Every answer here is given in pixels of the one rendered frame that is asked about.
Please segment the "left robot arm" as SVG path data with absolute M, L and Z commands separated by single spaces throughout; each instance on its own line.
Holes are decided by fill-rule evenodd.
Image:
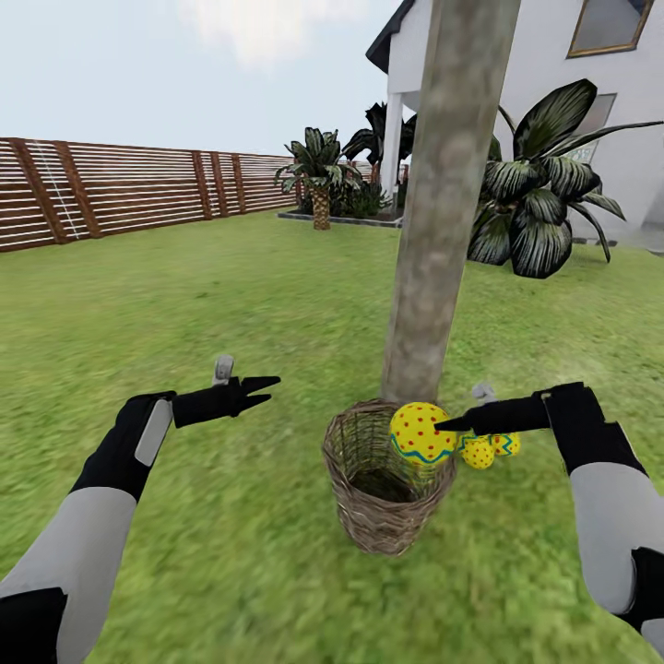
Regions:
M 148 474 L 171 422 L 181 428 L 272 398 L 280 377 L 231 377 L 219 355 L 211 388 L 132 397 L 73 489 L 0 581 L 0 664 L 82 664 L 101 636 Z

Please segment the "easter egg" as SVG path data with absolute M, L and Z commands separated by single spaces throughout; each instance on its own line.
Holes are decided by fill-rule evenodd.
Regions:
M 432 426 L 452 420 L 445 405 L 432 402 L 408 402 L 399 412 L 388 416 L 388 428 L 385 448 L 397 452 L 413 465 L 421 474 L 431 472 L 437 467 L 448 467 L 448 458 L 457 447 L 457 434 L 453 432 L 435 433 Z
M 495 455 L 512 457 L 520 450 L 521 442 L 517 433 L 487 434 L 485 439 L 491 442 Z
M 456 449 L 462 460 L 470 468 L 486 469 L 494 461 L 494 450 L 485 436 L 473 432 L 460 433 L 456 439 Z

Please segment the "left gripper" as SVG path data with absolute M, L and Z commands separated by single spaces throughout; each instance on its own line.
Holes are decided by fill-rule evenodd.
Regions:
M 280 383 L 280 377 L 230 377 L 227 385 L 196 390 L 198 419 L 211 421 L 224 416 L 237 418 L 243 410 L 255 407 L 272 398 L 271 394 L 250 396 L 252 392 Z

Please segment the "wicker basket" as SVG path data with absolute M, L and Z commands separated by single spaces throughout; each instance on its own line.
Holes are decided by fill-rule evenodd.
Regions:
M 320 445 L 322 453 L 326 454 L 326 467 L 329 470 L 342 532 L 362 552 L 392 558 L 397 558 L 414 546 L 437 505 L 451 491 L 458 469 L 455 452 L 452 450 L 452 454 L 450 453 L 448 467 L 442 465 L 441 472 L 438 472 L 435 466 L 430 469 L 431 472 L 426 473 L 426 478 L 418 490 L 409 484 L 409 474 L 404 474 L 400 469 L 393 470 L 386 464 L 360 469 L 364 463 L 357 460 L 348 466 L 346 473 L 338 460 L 335 436 L 338 429 L 338 440 L 345 443 L 348 425 L 345 421 L 348 421 L 350 416 L 365 416 L 368 412 L 376 411 L 385 411 L 392 416 L 406 404 L 409 403 L 383 397 L 357 401 L 349 409 L 333 417 L 327 425 L 325 442 Z M 384 441 L 376 439 L 376 435 L 371 435 L 366 448 L 380 453 Z M 372 485 L 361 481 L 363 476 L 385 480 L 374 484 L 376 490 L 384 491 L 385 494 L 378 496 L 371 493 Z M 388 499 L 392 493 L 400 501 Z

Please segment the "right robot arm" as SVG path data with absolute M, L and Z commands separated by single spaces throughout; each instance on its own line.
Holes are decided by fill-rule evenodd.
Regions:
M 480 382 L 470 396 L 477 406 L 435 428 L 478 437 L 552 429 L 570 476 L 587 593 L 664 659 L 664 498 L 621 424 L 604 421 L 584 382 L 504 401 Z

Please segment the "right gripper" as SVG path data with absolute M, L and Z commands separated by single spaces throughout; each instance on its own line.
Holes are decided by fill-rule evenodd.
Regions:
M 487 434 L 518 433 L 526 430 L 517 414 L 516 400 L 498 399 L 468 410 L 464 416 L 437 424 L 437 430 L 454 430 L 458 434 L 470 430 L 479 436 Z

